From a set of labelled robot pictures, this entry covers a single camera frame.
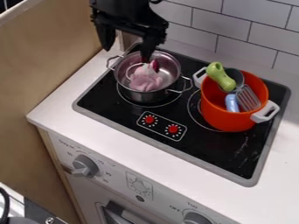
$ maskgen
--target stove burner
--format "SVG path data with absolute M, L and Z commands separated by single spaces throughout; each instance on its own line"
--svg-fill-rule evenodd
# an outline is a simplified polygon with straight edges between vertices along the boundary
M 178 80 L 177 86 L 179 88 L 182 87 L 182 89 L 184 89 L 185 85 L 186 85 L 185 80 Z M 116 90 L 117 90 L 118 95 L 127 103 L 132 104 L 137 107 L 146 108 L 146 109 L 160 108 L 160 107 L 166 106 L 166 105 L 171 104 L 172 102 L 176 101 L 182 95 L 182 94 L 177 94 L 177 93 L 171 92 L 165 99 L 163 99 L 161 101 L 152 102 L 152 103 L 140 103 L 140 102 L 131 101 L 130 99 L 128 99 L 127 97 L 122 95 L 122 92 L 119 89 L 118 83 L 116 84 Z
M 200 127 L 211 130 L 215 132 L 225 132 L 219 129 L 215 129 L 213 126 L 211 126 L 208 122 L 205 121 L 205 118 L 201 114 L 200 109 L 200 101 L 201 101 L 201 93 L 199 90 L 195 91 L 188 99 L 187 102 L 187 110 L 189 116 L 192 118 L 192 120 L 198 124 Z

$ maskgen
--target control panel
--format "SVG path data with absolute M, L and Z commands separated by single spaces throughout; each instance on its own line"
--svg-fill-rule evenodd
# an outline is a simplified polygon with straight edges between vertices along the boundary
M 128 188 L 140 194 L 148 200 L 153 200 L 153 186 L 144 179 L 136 175 L 126 172 Z
M 159 123 L 161 117 L 154 119 Z M 72 176 L 89 179 L 95 185 L 118 192 L 162 220 L 174 224 L 238 224 L 74 141 L 53 134 L 50 138 L 60 163 L 70 170 Z
M 149 111 L 145 111 L 139 117 L 137 125 L 176 142 L 180 141 L 187 131 L 187 127 L 183 124 Z

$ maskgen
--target white countertop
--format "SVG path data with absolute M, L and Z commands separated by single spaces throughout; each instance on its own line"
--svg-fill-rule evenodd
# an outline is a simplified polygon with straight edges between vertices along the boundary
M 174 41 L 169 41 L 164 47 L 201 60 L 222 61 L 225 67 L 247 70 L 292 90 L 288 107 L 256 186 L 246 188 L 235 184 L 75 112 L 72 103 L 106 71 L 107 58 L 122 54 L 115 49 L 117 47 L 94 56 L 42 101 L 27 116 L 28 120 L 42 129 L 68 137 L 140 172 L 239 223 L 299 223 L 299 74 L 271 70 Z

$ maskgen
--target oven door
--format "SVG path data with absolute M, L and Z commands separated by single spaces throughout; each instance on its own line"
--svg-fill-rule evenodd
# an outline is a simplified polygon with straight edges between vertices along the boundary
M 145 219 L 127 211 L 123 206 L 119 206 L 113 201 L 109 201 L 106 206 L 95 203 L 99 216 L 103 217 L 105 224 L 150 224 Z
M 66 177 L 87 224 L 169 224 L 110 188 L 88 178 Z

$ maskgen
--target wooden panel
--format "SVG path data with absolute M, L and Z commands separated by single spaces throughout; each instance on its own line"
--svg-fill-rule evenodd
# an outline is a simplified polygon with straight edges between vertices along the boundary
M 87 0 L 45 0 L 0 26 L 0 181 L 79 223 L 25 115 L 100 50 Z
M 80 210 L 80 206 L 78 204 L 78 201 L 76 200 L 75 195 L 73 193 L 73 189 L 70 186 L 70 184 L 69 184 L 69 182 L 68 182 L 68 180 L 66 178 L 65 172 L 64 172 L 64 170 L 63 170 L 63 168 L 62 168 L 62 166 L 61 166 L 61 164 L 59 162 L 59 159 L 57 157 L 57 154 L 55 152 L 55 149 L 54 149 L 54 147 L 52 145 L 52 142 L 51 142 L 51 139 L 50 139 L 48 133 L 45 130 L 42 130 L 42 129 L 38 129 L 38 132 L 39 132 L 39 134 L 41 135 L 41 137 L 42 137 L 42 139 L 44 141 L 45 147 L 48 149 L 49 155 L 50 155 L 50 157 L 51 157 L 51 159 L 52 159 L 52 161 L 53 161 L 53 163 L 55 165 L 55 168 L 56 168 L 56 170 L 57 170 L 57 172 L 59 174 L 59 177 L 60 177 L 62 183 L 64 184 L 64 186 L 66 188 L 66 191 L 67 191 L 67 193 L 68 193 L 68 195 L 69 195 L 69 197 L 70 197 L 70 199 L 71 199 L 71 201 L 73 203 L 73 206 L 76 209 L 77 214 L 80 217 L 81 223 L 82 224 L 86 224 L 86 220 L 84 218 L 84 214 Z

